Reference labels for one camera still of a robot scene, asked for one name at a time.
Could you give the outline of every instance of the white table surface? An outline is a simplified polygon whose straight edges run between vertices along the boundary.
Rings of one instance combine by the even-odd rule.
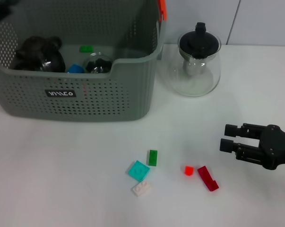
[[[23,119],[0,107],[0,227],[285,227],[285,165],[219,151],[227,123],[285,131],[285,47],[223,46],[220,57],[219,85],[198,98],[167,89],[158,66],[151,109],[134,122]],[[153,189],[138,198],[126,171],[149,149]],[[220,188],[186,177],[186,164],[206,165]]]

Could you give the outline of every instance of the gray plastic basket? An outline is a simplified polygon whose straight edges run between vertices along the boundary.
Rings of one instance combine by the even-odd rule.
[[[0,104],[11,115],[65,121],[128,121],[147,114],[165,21],[157,0],[22,0],[0,23]],[[66,68],[93,45],[114,59],[106,74],[17,71],[15,50],[30,36],[59,36]],[[46,91],[57,97],[48,97]]]

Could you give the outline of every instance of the basket handle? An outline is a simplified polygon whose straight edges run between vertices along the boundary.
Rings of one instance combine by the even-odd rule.
[[[160,17],[159,17],[159,22],[162,20],[167,21],[167,12],[166,12],[166,4],[165,0],[158,0],[158,6],[159,6],[159,11],[160,11]]]

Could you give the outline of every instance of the glass jar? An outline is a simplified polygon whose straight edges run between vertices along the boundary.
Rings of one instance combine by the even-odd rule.
[[[185,96],[203,96],[214,90],[221,75],[220,39],[204,23],[197,23],[195,30],[179,37],[178,47],[168,69],[170,87]]]

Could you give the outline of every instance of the black lid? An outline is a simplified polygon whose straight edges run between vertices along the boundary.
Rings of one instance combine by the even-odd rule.
[[[182,36],[180,48],[195,59],[204,59],[216,53],[219,49],[219,41],[206,30],[205,23],[198,22],[195,31]]]

